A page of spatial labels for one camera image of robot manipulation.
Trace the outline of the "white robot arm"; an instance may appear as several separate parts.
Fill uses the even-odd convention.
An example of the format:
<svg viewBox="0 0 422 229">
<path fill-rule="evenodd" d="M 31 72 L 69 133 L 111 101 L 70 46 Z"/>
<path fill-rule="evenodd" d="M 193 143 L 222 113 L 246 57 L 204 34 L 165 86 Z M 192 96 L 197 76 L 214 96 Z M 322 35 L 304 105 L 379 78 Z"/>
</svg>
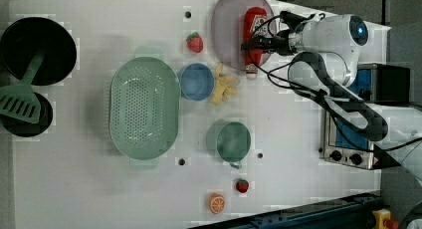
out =
<svg viewBox="0 0 422 229">
<path fill-rule="evenodd" d="M 305 18 L 288 11 L 278 18 L 288 28 L 277 34 L 270 30 L 272 19 L 252 21 L 241 45 L 245 58 L 252 60 L 256 50 L 291 56 L 285 89 L 315 102 L 420 179 L 421 108 L 369 102 L 348 88 L 369 40 L 365 22 L 351 14 Z"/>
</svg>

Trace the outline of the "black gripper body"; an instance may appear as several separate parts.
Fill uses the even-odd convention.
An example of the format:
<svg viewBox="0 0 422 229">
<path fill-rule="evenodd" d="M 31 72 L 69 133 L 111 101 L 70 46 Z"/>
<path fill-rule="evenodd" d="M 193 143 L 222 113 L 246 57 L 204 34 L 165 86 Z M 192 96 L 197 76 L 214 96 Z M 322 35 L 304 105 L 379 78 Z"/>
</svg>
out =
<svg viewBox="0 0 422 229">
<path fill-rule="evenodd" d="M 282 24 L 287 26 L 287 29 L 281 30 L 274 34 L 271 30 L 272 23 L 279 19 Z M 277 53 L 281 56 L 289 56 L 293 51 L 289 45 L 289 36 L 293 33 L 296 27 L 301 23 L 301 17 L 290 11 L 281 11 L 278 16 L 275 16 L 265 22 L 265 27 L 268 30 L 269 37 L 263 40 L 265 53 Z"/>
</svg>

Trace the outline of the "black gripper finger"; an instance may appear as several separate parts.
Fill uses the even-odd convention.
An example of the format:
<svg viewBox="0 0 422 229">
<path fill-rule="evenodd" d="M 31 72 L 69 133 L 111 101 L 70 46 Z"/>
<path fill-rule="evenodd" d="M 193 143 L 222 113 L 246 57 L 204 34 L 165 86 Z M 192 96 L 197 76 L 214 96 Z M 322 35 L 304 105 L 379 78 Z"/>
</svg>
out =
<svg viewBox="0 0 422 229">
<path fill-rule="evenodd" d="M 263 36 L 256 36 L 256 37 L 251 38 L 248 43 L 255 43 L 255 44 L 261 43 L 261 44 L 268 44 L 271 46 L 279 46 L 279 45 L 283 45 L 285 43 L 285 40 L 280 37 L 268 38 L 268 37 L 263 37 Z"/>
<path fill-rule="evenodd" d="M 241 50 L 242 51 L 246 51 L 246 50 L 262 50 L 264 52 L 275 52 L 275 48 L 271 45 L 268 44 L 255 44 L 255 43 L 243 43 L 241 45 Z"/>
</svg>

